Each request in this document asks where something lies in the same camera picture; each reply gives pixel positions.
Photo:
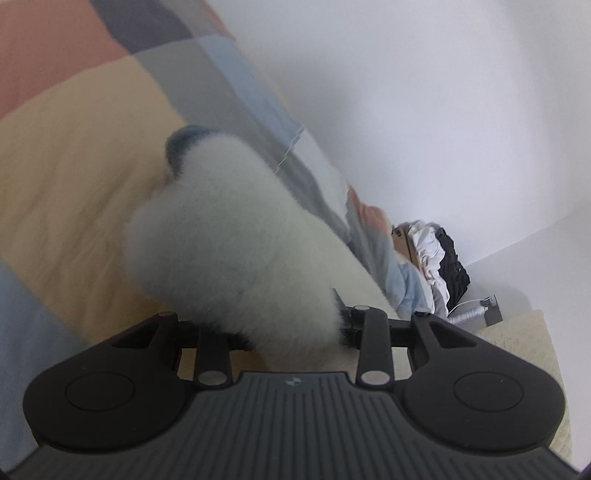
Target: ribbed gray panel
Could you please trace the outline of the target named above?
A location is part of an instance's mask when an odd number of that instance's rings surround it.
[[[15,480],[566,480],[545,449],[506,458],[448,449],[413,429],[384,393],[345,374],[244,374],[198,395],[168,432],[126,452],[76,455],[41,448]]]

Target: wall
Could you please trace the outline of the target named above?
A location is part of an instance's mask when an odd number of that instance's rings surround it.
[[[466,298],[495,293],[505,318],[541,309],[564,378],[573,462],[591,462],[591,204],[467,267]]]
[[[210,3],[361,198],[444,225],[465,263],[585,192],[591,2]]]

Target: plush toy nose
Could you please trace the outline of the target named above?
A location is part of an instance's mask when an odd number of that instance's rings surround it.
[[[166,159],[174,177],[178,177],[181,173],[186,151],[215,132],[216,130],[199,125],[187,125],[170,135],[166,141]]]

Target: colorful bed sheet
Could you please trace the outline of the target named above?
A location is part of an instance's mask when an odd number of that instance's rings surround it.
[[[37,373],[161,308],[127,279],[122,235],[187,124],[247,141],[402,317],[429,308],[385,216],[368,215],[207,4],[0,0],[0,468],[34,446],[20,402]]]

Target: white plush toy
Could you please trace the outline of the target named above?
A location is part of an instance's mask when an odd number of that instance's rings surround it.
[[[128,271],[144,293],[244,334],[272,370],[353,372],[332,289],[394,312],[342,241],[237,137],[186,128],[167,157],[173,178],[127,232]]]

